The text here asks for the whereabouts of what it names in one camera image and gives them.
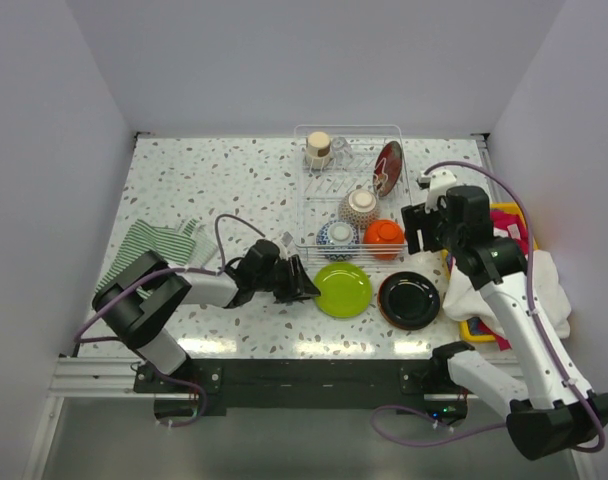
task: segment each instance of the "green plate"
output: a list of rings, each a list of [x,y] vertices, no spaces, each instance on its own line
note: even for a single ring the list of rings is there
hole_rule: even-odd
[[[332,263],[315,275],[313,283],[322,295],[315,299],[327,315],[350,318],[368,308],[373,296],[371,281],[364,270],[351,263]]]

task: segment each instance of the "speckled countertop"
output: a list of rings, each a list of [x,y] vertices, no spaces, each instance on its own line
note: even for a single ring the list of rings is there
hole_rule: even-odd
[[[268,238],[296,230],[296,178],[290,138],[139,138],[102,266],[108,270],[133,221],[176,226],[197,218],[212,231],[220,213],[234,213],[262,229]],[[481,165],[477,144],[467,139],[404,140],[413,203],[424,200],[417,172],[446,159]],[[474,172],[458,178],[487,189]],[[227,256],[242,255],[256,235],[243,225],[222,222]],[[207,265],[215,269],[219,257]],[[319,266],[310,267],[313,278]],[[391,327],[380,315],[375,292],[396,270],[413,270],[431,279],[444,294],[447,279],[438,254],[406,255],[394,269],[369,267],[374,297],[370,307],[349,320],[334,320],[313,302],[278,305],[271,294],[256,294],[241,308],[182,306],[166,325],[191,356],[220,358],[426,358],[432,348],[459,339],[455,322],[443,313],[423,330]],[[110,335],[102,322],[87,335]],[[483,346],[491,355],[493,346]],[[122,344],[83,345],[81,357],[131,357]]]

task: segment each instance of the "towel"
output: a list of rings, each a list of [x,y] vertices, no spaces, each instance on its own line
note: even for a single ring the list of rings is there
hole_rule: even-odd
[[[560,338],[571,333],[568,316],[571,304],[564,289],[559,284],[557,267],[549,252],[533,252],[533,282],[542,307]],[[479,317],[496,335],[506,338],[491,307],[482,299],[480,292],[473,289],[471,281],[459,271],[457,264],[451,270],[451,280],[444,297],[444,313],[451,319],[463,322],[471,317]]]
[[[102,277],[97,290],[106,286],[143,253],[154,250],[167,262],[202,267],[208,262],[217,246],[209,239],[197,220],[183,222],[177,229],[154,227],[138,219],[124,236],[108,272]]]

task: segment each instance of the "white wire dish rack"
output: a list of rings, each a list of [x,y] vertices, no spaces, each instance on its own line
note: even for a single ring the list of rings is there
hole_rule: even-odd
[[[351,155],[334,158],[322,169],[314,169],[305,161],[306,139],[313,132],[325,132],[331,139],[345,138],[352,150]],[[302,260],[308,264],[328,263],[328,256],[349,255],[352,263],[360,266],[399,265],[397,257],[403,255],[406,244],[364,245],[364,230],[358,229],[360,243],[356,246],[317,245],[316,236],[327,222],[337,219],[342,198],[351,191],[362,188],[375,193],[373,172],[378,155],[384,146],[397,141],[402,144],[402,134],[395,125],[348,126],[348,125],[299,125],[295,128],[294,163],[298,173],[298,218],[295,244]],[[393,190],[378,199],[381,219],[395,221],[403,228],[401,209],[411,204],[406,166]],[[380,260],[377,255],[392,257]]]

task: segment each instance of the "green and white striped cloth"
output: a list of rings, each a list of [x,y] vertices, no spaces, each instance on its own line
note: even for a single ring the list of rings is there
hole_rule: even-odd
[[[197,226],[195,219],[183,223],[178,229],[153,227],[144,220],[136,220],[126,232],[115,260],[100,280],[97,290],[106,286],[148,250],[154,250],[167,262],[204,266],[217,251],[217,246],[204,230]]]

